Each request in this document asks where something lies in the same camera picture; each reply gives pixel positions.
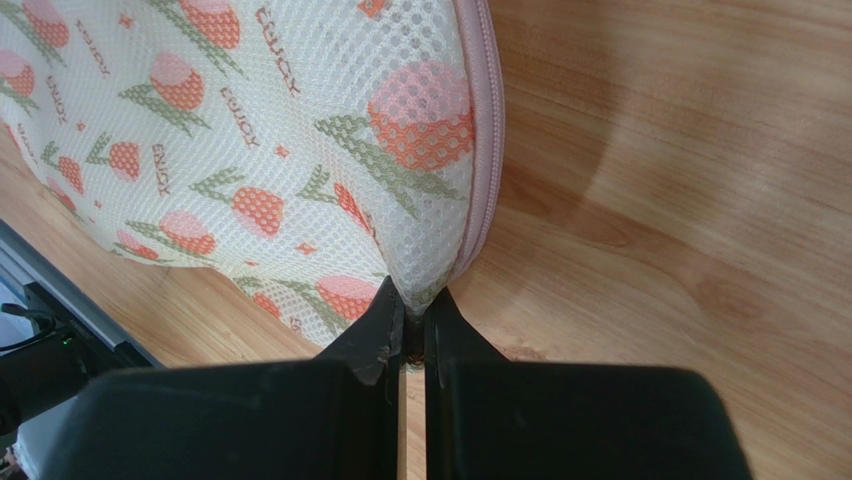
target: pink flower print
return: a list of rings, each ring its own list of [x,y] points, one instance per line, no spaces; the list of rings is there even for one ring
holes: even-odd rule
[[[71,211],[71,213],[77,211],[77,207],[74,205],[74,202],[71,201],[71,197],[69,197],[68,194],[65,193],[64,190],[62,190],[62,187],[60,187],[59,184],[56,183],[56,180],[48,178],[47,187],[50,188],[53,194],[56,195],[56,198],[58,198],[59,201],[62,202],[63,205],[65,205],[65,208]]]
[[[118,241],[136,255],[139,255],[142,258],[147,258],[148,260],[156,260],[160,258],[160,255],[157,252],[139,243],[138,240],[133,238],[133,236],[126,231],[119,230],[116,235],[118,236]]]
[[[338,275],[317,282],[317,292],[338,315],[354,322],[358,320],[376,296],[378,288],[357,278]]]
[[[284,217],[284,200],[256,187],[240,187],[232,208],[240,225],[259,237],[274,237]]]
[[[467,79],[438,61],[398,69],[367,105],[379,144],[400,165],[437,170],[473,151]]]
[[[240,21],[228,0],[180,0],[180,8],[213,45],[224,49],[240,43]]]
[[[216,249],[216,240],[195,215],[184,211],[167,213],[160,220],[160,230],[175,244],[196,255],[209,255]]]
[[[68,44],[68,26],[48,0],[24,0],[21,6],[36,35],[54,48]]]
[[[33,67],[15,52],[0,50],[0,77],[9,82],[12,90],[21,96],[29,97],[33,93]]]
[[[201,75],[173,53],[161,52],[151,67],[151,85],[169,105],[194,110],[204,98]]]
[[[133,142],[118,142],[109,149],[109,166],[124,182],[135,182],[139,178],[139,145]]]

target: pink zipper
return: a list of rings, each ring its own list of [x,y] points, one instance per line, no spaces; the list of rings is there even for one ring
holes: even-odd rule
[[[451,279],[467,270],[485,244],[497,208],[505,132],[503,76],[488,1],[455,0],[455,7],[470,82],[476,143],[470,210]]]

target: green leaf print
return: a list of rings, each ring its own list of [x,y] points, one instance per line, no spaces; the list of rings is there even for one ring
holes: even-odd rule
[[[23,111],[27,112],[27,115],[30,117],[33,116],[32,112],[30,112],[31,108],[33,110],[38,110],[38,105],[36,105],[32,99],[13,90],[9,85],[6,85],[6,80],[2,78],[0,78],[0,93],[11,98]]]
[[[152,260],[152,259],[150,259],[150,258],[148,258],[148,257],[143,257],[142,255],[139,255],[138,253],[134,252],[133,250],[131,250],[131,249],[129,249],[129,248],[127,248],[127,247],[125,247],[124,245],[122,245],[122,244],[120,244],[120,243],[118,243],[118,242],[113,243],[113,245],[115,245],[115,247],[116,247],[118,250],[121,250],[122,252],[125,252],[125,253],[129,253],[130,255],[132,255],[132,256],[133,256],[133,257],[135,257],[135,258],[141,258],[142,260],[145,260],[146,262],[159,263],[159,264],[164,264],[164,263],[170,263],[170,262],[171,262],[171,260],[159,260],[159,259],[157,259],[157,260]],[[124,255],[122,255],[122,254],[121,254],[118,250],[112,250],[112,253],[114,253],[114,254],[118,255],[119,257],[123,257]]]
[[[353,116],[331,117],[315,124],[317,130],[333,138],[340,147],[348,151],[370,175],[393,195],[397,203],[415,219],[419,212],[414,200],[405,189],[419,190],[435,196],[453,200],[464,200],[459,192],[432,172],[408,170],[396,163],[391,155],[378,145],[355,138],[354,134],[369,127],[366,118]]]
[[[95,144],[92,145],[92,149],[89,151],[89,154],[86,155],[86,163],[90,163],[92,165],[108,164],[109,158],[102,157],[101,153],[104,151],[104,148],[109,145],[110,140],[112,140],[111,135],[107,135],[106,132],[102,133],[95,141]]]
[[[229,197],[223,193],[217,192],[216,189],[231,183],[236,183],[244,178],[244,175],[237,175],[237,167],[228,167],[210,175],[204,180],[194,183],[189,186],[189,189],[198,192],[205,197],[212,198],[224,202],[229,207],[234,205],[233,197]]]
[[[251,296],[252,291],[263,287],[263,282],[256,277],[238,277],[234,279],[234,283],[248,296]]]
[[[59,168],[59,165],[53,161],[53,156],[56,155],[56,152],[59,151],[59,147],[56,146],[56,142],[53,140],[44,147],[44,151],[41,152],[41,161],[44,162],[48,167]]]
[[[317,165],[316,168],[314,168],[314,171],[311,172],[311,178],[308,179],[308,183],[305,185],[305,188],[297,193],[296,196],[302,197],[305,200],[333,203],[336,205],[337,197],[320,191],[323,187],[325,187],[325,184],[328,183],[328,179],[330,177],[331,174],[323,170],[322,165]]]
[[[192,112],[186,112],[177,109],[161,98],[147,96],[154,90],[151,85],[143,84],[128,88],[118,94],[119,98],[130,100],[131,102],[141,105],[158,116],[162,117],[172,125],[181,129],[192,137],[192,132],[189,131],[188,124],[197,125],[199,127],[210,128],[210,125],[202,120],[198,115]]]
[[[320,319],[328,327],[329,331],[332,334],[338,335],[344,330],[346,330],[347,324],[346,320],[337,314],[331,307],[328,306],[325,301],[321,298],[317,298],[316,288],[313,285],[302,282],[293,282],[288,280],[273,280],[275,283],[279,283],[284,285],[285,287],[293,290],[300,297],[302,297],[306,302],[308,302],[311,307],[316,310],[317,314],[320,316]]]
[[[134,222],[132,220],[127,220],[126,222],[124,222],[124,224],[127,225],[128,227],[132,228],[133,231],[135,231],[136,233],[138,233],[140,235],[144,235],[145,237],[150,238],[151,240],[154,240],[156,242],[159,242],[162,245],[164,245],[168,248],[171,248],[172,250],[175,250],[175,251],[180,252],[180,253],[182,253],[186,256],[189,256],[189,257],[192,257],[192,258],[195,258],[195,259],[198,259],[198,260],[203,260],[205,263],[210,262],[209,258],[207,258],[203,255],[198,255],[197,253],[194,253],[194,252],[190,252],[189,250],[187,250],[187,249],[181,247],[180,245],[178,245],[177,243],[175,243],[172,239],[166,237],[165,234],[163,233],[163,231],[160,230],[160,228],[156,225],[153,225],[153,224],[150,224],[150,223],[144,223],[144,222]]]
[[[189,23],[183,15],[179,14],[177,11],[172,9],[173,5],[178,5],[176,0],[145,0],[145,3],[154,7],[162,13],[170,22],[174,24],[178,30],[181,31],[186,37],[195,44],[195,46],[201,50],[204,56],[210,60],[216,68],[222,72],[226,77],[228,76],[228,72],[225,70],[223,64],[228,65],[233,68],[237,73],[242,76],[245,76],[242,69],[237,62],[235,62],[228,53],[222,49],[214,45],[207,37],[204,36],[201,32],[198,31],[191,23]]]
[[[0,0],[0,14],[8,18],[10,22],[12,22],[16,27],[18,27],[18,30],[20,30],[21,33],[23,33],[24,36],[27,37],[30,43],[32,43],[36,47],[36,49],[38,49],[39,53],[42,57],[44,57],[48,65],[52,66],[53,64],[51,63],[51,61],[55,60],[62,64],[62,66],[66,66],[65,61],[62,60],[62,57],[59,55],[59,52],[57,52],[55,48],[48,45],[41,37],[38,36],[38,34],[33,29],[33,26],[30,25],[30,22],[26,20],[24,10],[20,6],[15,5],[14,3],[9,2],[8,0]]]

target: mesh laundry bag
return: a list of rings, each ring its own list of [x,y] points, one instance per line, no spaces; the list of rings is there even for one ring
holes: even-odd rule
[[[359,1],[0,0],[0,117],[104,248],[324,346],[467,268],[501,165],[485,0]]]

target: black plastic part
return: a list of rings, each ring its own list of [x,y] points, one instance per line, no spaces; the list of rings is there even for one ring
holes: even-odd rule
[[[671,368],[452,362],[458,480],[748,480],[719,397]]]
[[[400,335],[417,331],[403,319],[387,281],[314,360],[107,375],[80,395],[46,478],[397,478]],[[429,480],[751,478],[697,374],[509,362],[448,290],[422,322]]]
[[[509,361],[462,317],[449,289],[438,294],[424,314],[426,363],[426,475],[453,478],[453,415],[447,368],[451,359]]]
[[[0,357],[0,434],[76,395],[93,365],[85,355],[54,335]]]
[[[402,320],[386,281],[314,360],[108,374],[80,394],[45,478],[395,479]]]

